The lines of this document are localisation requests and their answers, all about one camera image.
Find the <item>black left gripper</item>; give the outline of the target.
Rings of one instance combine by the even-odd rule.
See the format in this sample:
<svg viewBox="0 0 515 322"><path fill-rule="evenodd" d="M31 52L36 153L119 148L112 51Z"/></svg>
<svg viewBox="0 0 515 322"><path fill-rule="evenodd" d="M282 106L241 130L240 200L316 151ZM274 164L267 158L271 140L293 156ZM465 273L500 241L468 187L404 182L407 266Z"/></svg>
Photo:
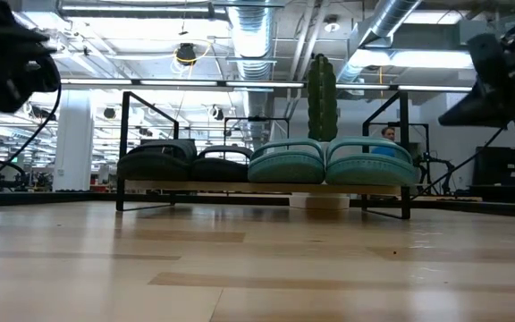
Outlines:
<svg viewBox="0 0 515 322"><path fill-rule="evenodd" d="M18 23L0 0L0 112L14 113L35 92L61 88L60 73L45 46L48 36Z"/></svg>

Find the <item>teal slide sandal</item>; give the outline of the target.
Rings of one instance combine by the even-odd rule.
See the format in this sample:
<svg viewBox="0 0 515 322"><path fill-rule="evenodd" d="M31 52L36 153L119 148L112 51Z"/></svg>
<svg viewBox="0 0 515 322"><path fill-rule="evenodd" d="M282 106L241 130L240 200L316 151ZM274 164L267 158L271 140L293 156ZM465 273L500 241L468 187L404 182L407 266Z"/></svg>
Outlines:
<svg viewBox="0 0 515 322"><path fill-rule="evenodd" d="M340 148L385 148L391 155L369 151L334 158ZM410 186L417 181L410 153L393 141L364 136L332 140L325 151L325 182L331 185Z"/></svg>
<svg viewBox="0 0 515 322"><path fill-rule="evenodd" d="M257 183L320 184L325 179L325 155L312 139L270 141L249 160L248 180Z"/></svg>

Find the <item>black slide sandal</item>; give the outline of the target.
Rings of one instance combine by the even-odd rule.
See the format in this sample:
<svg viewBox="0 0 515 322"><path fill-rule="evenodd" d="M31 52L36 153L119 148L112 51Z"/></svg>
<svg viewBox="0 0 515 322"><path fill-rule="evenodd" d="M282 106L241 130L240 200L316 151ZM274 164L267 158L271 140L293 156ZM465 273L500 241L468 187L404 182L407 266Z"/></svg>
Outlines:
<svg viewBox="0 0 515 322"><path fill-rule="evenodd" d="M117 176L132 181L187 181L197 157L195 140L148 140L119 160Z"/></svg>
<svg viewBox="0 0 515 322"><path fill-rule="evenodd" d="M247 182L247 164L240 164L222 157L210 157L211 153L234 153L249 160L252 151L249 148L215 145L202 150L190 167L190 178L194 182Z"/></svg>

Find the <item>black cabinet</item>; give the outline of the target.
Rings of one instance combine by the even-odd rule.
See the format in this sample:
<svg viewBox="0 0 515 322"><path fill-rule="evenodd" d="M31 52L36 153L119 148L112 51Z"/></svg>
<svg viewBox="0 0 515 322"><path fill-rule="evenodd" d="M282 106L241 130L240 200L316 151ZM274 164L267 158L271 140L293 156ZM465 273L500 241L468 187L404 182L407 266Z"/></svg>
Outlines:
<svg viewBox="0 0 515 322"><path fill-rule="evenodd" d="M515 148L485 148L474 160L469 191L483 201L515 203Z"/></svg>

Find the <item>dark green object on floor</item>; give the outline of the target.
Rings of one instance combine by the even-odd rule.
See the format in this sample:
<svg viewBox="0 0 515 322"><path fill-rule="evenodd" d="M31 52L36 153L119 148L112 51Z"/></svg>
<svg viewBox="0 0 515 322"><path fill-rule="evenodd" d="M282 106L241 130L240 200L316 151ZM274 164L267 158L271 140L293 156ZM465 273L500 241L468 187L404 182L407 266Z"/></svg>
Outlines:
<svg viewBox="0 0 515 322"><path fill-rule="evenodd" d="M393 127L386 127L381 130L381 136L385 140L389 140L395 144L395 129ZM388 157L396 157L394 148L378 146L371 150L373 154L384 155Z"/></svg>

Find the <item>tall green cactus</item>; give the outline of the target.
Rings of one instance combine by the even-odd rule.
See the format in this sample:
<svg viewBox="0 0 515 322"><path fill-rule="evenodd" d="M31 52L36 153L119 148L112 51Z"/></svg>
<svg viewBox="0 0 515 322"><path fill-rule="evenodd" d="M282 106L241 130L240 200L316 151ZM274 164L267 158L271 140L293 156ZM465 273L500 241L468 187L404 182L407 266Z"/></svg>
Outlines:
<svg viewBox="0 0 515 322"><path fill-rule="evenodd" d="M324 55L315 56L307 81L308 137L329 142L338 132L337 88L333 65Z"/></svg>

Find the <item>long ceiling light strip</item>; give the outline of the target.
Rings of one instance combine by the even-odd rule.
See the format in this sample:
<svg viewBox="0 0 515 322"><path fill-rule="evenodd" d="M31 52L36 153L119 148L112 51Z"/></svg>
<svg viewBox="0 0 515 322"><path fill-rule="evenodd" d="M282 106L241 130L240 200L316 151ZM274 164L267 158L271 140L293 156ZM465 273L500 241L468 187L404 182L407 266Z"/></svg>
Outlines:
<svg viewBox="0 0 515 322"><path fill-rule="evenodd" d="M189 88L250 88L250 89L304 89L305 82L289 81L251 81L251 80L139 80L139 79L62 79L64 86L105 87L189 87ZM399 85L368 83L337 83L337 89L345 90L404 90L424 92L467 93L472 90L466 86Z"/></svg>

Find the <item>white faceted plant pot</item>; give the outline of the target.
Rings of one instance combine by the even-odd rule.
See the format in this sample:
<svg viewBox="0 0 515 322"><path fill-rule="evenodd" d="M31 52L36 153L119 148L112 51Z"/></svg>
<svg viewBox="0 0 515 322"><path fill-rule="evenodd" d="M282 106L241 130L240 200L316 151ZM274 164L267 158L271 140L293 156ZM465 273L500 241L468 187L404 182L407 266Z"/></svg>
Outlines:
<svg viewBox="0 0 515 322"><path fill-rule="evenodd" d="M292 193L289 197L292 208L314 210L345 210L350 207L350 196L341 193Z"/></svg>

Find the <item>slanted silver ventilation duct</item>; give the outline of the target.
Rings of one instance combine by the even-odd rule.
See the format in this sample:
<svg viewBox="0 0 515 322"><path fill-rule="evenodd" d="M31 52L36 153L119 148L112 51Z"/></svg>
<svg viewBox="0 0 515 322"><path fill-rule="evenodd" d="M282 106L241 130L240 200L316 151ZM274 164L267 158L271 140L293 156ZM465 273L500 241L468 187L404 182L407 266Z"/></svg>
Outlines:
<svg viewBox="0 0 515 322"><path fill-rule="evenodd" d="M379 0L373 14L357 22L348 39L350 57L337 74L337 80L354 82L362 72L361 49L390 48L395 31L418 8L423 0Z"/></svg>

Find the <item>wide silver ventilation duct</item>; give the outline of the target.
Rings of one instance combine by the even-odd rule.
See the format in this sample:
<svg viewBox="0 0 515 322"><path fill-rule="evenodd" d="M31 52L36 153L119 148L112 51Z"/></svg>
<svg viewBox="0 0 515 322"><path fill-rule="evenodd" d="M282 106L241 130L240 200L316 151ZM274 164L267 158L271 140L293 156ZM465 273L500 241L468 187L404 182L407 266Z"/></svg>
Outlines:
<svg viewBox="0 0 515 322"><path fill-rule="evenodd" d="M232 24L232 44L242 81L270 81L272 77L272 23L274 10L265 6L232 6L227 9ZM273 93L249 89L243 93L247 117L270 116Z"/></svg>

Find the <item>wooden shoe shelf black frame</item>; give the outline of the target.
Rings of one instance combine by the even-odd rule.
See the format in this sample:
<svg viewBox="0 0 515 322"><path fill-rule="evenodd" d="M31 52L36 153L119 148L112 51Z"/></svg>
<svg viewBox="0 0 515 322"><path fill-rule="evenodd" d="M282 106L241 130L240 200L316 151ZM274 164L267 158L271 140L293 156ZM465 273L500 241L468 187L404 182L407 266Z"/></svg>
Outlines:
<svg viewBox="0 0 515 322"><path fill-rule="evenodd" d="M131 91L122 94L122 122L119 156L123 157L127 152L130 102L132 99L139 101L142 105L154 110L158 114L162 111L144 100L142 97ZM372 113L362 124L362 133L368 133L368 126L379 116L387 107L395 101L400 102L400 134L401 145L406 148L409 144L409 97L404 91L397 91L381 107ZM361 210L367 213L377 214L378 212L368 207L367 196L377 193L396 193L401 194L401 213L394 218L409 220L411 217L411 205L409 189L407 187L377 187L377 186L342 186L329 187L326 185L314 184L289 184L289 183L250 183L250 182L138 182L140 188L178 190L178 191L243 191L243 192L310 192L310 193L359 193L362 195Z"/></svg>

